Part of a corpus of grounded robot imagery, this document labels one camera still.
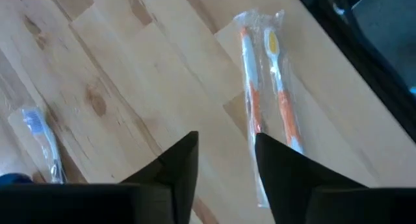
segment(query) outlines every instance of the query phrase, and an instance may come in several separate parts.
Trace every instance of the plastic wrapper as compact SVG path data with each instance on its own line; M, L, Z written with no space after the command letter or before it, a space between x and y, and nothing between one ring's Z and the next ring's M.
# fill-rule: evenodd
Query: plastic wrapper
M234 19L240 30L248 143L255 172L258 204L261 207L268 207L268 201L258 174L254 146L257 133L264 132L273 136L265 121L267 116L279 112L287 145L303 153L290 92L290 79L287 77L290 63L282 44L283 16L284 11L270 16L251 10Z
M45 117L39 108L22 108L22 120L26 123L33 138L38 145L31 147L39 147L45 159L51 183L63 184L66 182L66 176L62 167L62 162L57 147L57 141L52 130L46 123Z

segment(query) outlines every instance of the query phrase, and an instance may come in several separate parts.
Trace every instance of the wood grain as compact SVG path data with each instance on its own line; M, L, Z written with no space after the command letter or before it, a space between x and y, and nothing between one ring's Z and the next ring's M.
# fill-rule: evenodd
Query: wood grain
M76 19L81 13L88 9L93 3L93 0L55 0L57 6L70 19Z
M367 186L414 186L414 142L299 0L0 0L0 172L47 176L25 105L47 115L74 182L120 182L199 131L191 223L273 223L257 207L231 21L255 7L285 10L306 155Z

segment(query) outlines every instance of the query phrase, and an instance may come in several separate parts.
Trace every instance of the toothbrush in plastic wrapper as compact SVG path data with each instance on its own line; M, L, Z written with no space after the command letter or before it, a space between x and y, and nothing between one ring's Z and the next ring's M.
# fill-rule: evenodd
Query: toothbrush in plastic wrapper
M260 96L259 96L259 78L257 74L257 65L255 63L253 43L250 36L247 33L246 28L243 28L240 32L242 39L242 59L244 62L244 70L246 73L246 95L249 97L249 115L253 138L255 134L262 131L262 119L260 111Z
M281 70L279 68L280 48L278 37L271 28L266 28L264 33L265 49L268 59L270 60L270 72L275 83L274 89L275 92L277 92L279 99L279 109L285 127L287 145L298 153L303 154L304 150L300 141L300 134L298 125L296 124L291 96L289 91L285 88Z
M57 141L52 130L47 125L43 114L39 108L23 109L22 114L23 120L31 130L33 137L42 147L42 152L47 160L51 174L51 182L63 184L65 182L65 175L60 160Z

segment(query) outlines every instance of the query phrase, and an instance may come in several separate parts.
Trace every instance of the wooden plank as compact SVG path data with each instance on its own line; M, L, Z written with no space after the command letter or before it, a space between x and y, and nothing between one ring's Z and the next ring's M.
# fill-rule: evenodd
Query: wooden plank
M42 169L44 159L43 155L39 154L42 153L42 150L37 147L36 142L26 141L26 138L19 137L22 132L28 130L23 122L20 108L35 106L36 103L2 51L0 51L0 79L2 81L0 85L0 116L2 129L4 130L4 135L1 137L3 140L2 148L12 148L9 150L12 155L5 152L0 155L8 159L14 158L11 163L6 165L7 168L3 170L3 173L25 173L32 176L35 182L50 181L47 178L49 173L45 173L45 170ZM22 126L23 130L16 128L15 124ZM68 180L70 182L84 182L85 179L78 168L73 165L73 161L67 152L62 147L60 149ZM5 159L2 159L2 162L3 165L6 164Z
M110 77L118 91L142 117L144 125L156 139L158 145L171 146L181 139L187 132L165 124L163 115L152 107L158 93L149 90L142 83L153 82L142 77L140 80L135 75L135 70L140 63L134 63L127 56L128 49L124 48L117 40L116 34L102 18L95 6L92 6L78 19L71 23L79 39L90 48L93 56L103 71Z
M188 0L213 33L224 28L240 12L258 8L256 0Z
M34 35L35 40L41 40L43 41L42 43L46 43L45 32L59 30L61 27L68 25L68 19L63 17L62 12L52 0L13 0L13 2L9 2L9 4L11 3L21 6L19 11L13 12L13 14L18 14L19 17L25 18L23 22Z
M193 220L195 216L198 217L200 223L219 223L217 218L211 212L211 210L203 203L203 201L199 197L196 197L194 199L194 203L192 204L191 220Z
M241 72L187 0L142 1L181 61L211 97L224 104L240 94Z
M240 32L235 22L231 21L227 26L219 30L215 34L215 38L226 50L231 60L242 70Z
M93 3L93 0L55 0L61 11L69 18L69 20L76 19L81 13L88 9Z
M305 154L366 186L381 185L381 175L370 160L335 128L325 111L296 76L291 77L300 134L305 142Z
M94 0L94 4L122 42L128 42L151 21L146 8L136 0Z
M246 145L242 134L207 96L156 24L149 24L123 46L105 23L92 7L71 25L126 101L146 116L149 131L163 149L190 130L201 132L201 199L224 222L270 218L256 207L250 158L240 147ZM235 174L238 179L230 179Z
M30 157L23 157L19 145L10 130L8 122L3 117L0 118L0 175L5 173L23 173L33 176L38 173L38 168L33 164Z
M89 182L118 182L136 172L155 155L135 119L127 113L109 85L85 55L69 28L45 25L44 12L59 11L50 0L1 0L0 48L19 76L26 73L52 111L57 136ZM48 6L32 11L32 22L47 40L39 48L17 12L27 5ZM64 21L64 16L57 22Z
M234 97L230 102L224 105L224 110L233 119L234 123L247 140L247 113L246 113L246 95L242 92Z

